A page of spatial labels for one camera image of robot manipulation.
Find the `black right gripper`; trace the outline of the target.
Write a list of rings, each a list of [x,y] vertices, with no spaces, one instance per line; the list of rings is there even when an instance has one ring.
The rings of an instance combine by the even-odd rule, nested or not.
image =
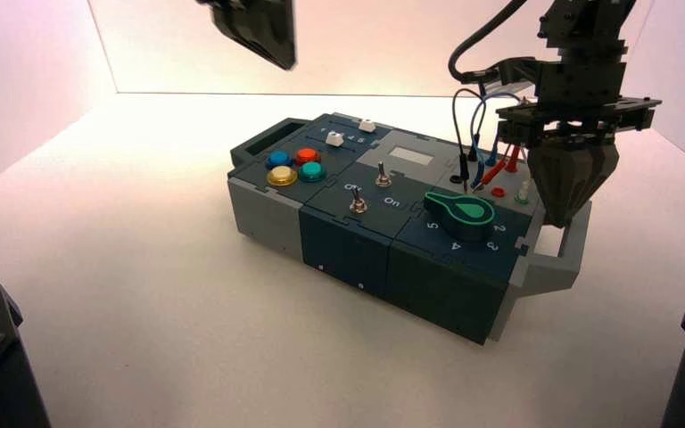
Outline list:
[[[534,102],[498,110],[498,133],[508,144],[538,146],[530,150],[528,161],[549,225],[571,223],[615,171],[619,153],[613,141],[579,150],[547,144],[651,127],[662,102],[622,95],[624,72],[623,62],[575,64],[519,57],[498,64],[502,84],[534,86]]]

